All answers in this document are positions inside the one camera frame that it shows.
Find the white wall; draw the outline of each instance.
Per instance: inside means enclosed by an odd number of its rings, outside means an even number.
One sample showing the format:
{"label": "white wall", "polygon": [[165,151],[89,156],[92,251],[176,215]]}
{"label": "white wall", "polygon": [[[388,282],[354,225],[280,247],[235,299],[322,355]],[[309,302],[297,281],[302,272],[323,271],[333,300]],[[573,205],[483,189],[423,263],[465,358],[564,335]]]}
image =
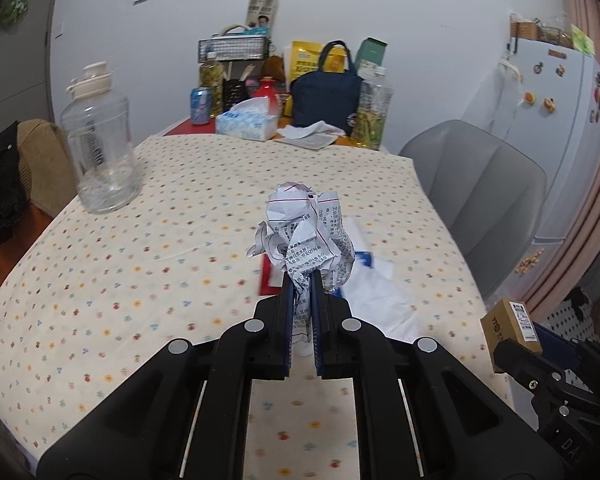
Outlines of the white wall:
{"label": "white wall", "polygon": [[[56,118],[64,89],[83,66],[108,60],[131,100],[135,142],[184,118],[197,84],[197,42],[243,22],[248,0],[56,0],[51,81]],[[460,118],[508,40],[508,13],[547,18],[562,0],[280,0],[273,41],[342,39],[355,51],[367,36],[386,41],[395,88],[384,145]]]}

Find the pink curtain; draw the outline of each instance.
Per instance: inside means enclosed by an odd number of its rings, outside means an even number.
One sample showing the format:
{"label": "pink curtain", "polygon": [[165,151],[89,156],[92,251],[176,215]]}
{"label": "pink curtain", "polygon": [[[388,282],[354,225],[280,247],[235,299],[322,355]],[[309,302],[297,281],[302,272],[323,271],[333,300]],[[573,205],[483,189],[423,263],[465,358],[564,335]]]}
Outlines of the pink curtain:
{"label": "pink curtain", "polygon": [[[584,31],[596,46],[600,63],[600,3],[598,0],[565,0],[571,23]],[[535,320],[545,318],[576,285],[600,250],[600,167],[587,200],[544,273],[523,298]]]}

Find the plastic water bottle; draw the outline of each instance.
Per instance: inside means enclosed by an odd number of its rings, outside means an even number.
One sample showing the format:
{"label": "plastic water bottle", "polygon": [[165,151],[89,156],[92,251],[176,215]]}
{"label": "plastic water bottle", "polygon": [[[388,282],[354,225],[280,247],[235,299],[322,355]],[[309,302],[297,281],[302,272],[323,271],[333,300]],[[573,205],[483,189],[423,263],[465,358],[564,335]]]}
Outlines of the plastic water bottle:
{"label": "plastic water bottle", "polygon": [[74,100],[62,111],[77,180],[78,196],[92,213],[105,213],[131,202],[142,187],[131,132],[129,101],[111,89],[107,64],[84,68],[67,88]]}
{"label": "plastic water bottle", "polygon": [[384,123],[394,89],[386,81],[386,69],[374,68],[374,76],[362,82],[356,125],[351,140],[357,146],[377,150],[382,142]]}

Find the yellow package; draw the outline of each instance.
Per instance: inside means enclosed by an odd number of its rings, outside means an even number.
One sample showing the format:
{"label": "yellow package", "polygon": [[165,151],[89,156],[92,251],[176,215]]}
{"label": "yellow package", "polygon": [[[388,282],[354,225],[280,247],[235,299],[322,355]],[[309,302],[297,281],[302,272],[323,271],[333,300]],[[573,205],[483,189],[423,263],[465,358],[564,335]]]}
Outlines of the yellow package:
{"label": "yellow package", "polygon": [[[318,60],[323,48],[323,44],[313,41],[293,41],[291,43],[290,83],[302,74],[318,70]],[[346,65],[347,52],[341,46],[335,46],[327,54],[323,70],[325,72],[344,72]],[[285,105],[284,115],[291,117],[292,108],[293,99],[289,98]]]}

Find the tablecloth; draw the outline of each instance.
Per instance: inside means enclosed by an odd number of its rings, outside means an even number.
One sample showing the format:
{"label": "tablecloth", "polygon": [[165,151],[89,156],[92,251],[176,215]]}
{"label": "tablecloth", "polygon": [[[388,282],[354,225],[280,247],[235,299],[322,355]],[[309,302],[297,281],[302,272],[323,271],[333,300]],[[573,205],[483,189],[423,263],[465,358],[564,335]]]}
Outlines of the tablecloth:
{"label": "tablecloth", "polygon": [[[409,159],[208,135],[150,137],[136,152],[140,196],[106,215],[74,200],[0,289],[0,418],[36,459],[171,339],[215,339],[252,316],[261,260],[245,252],[289,180],[339,193],[394,263],[422,334],[508,400],[474,280]],[[311,356],[290,375],[253,385],[244,477],[356,478],[351,381],[320,380]]]}

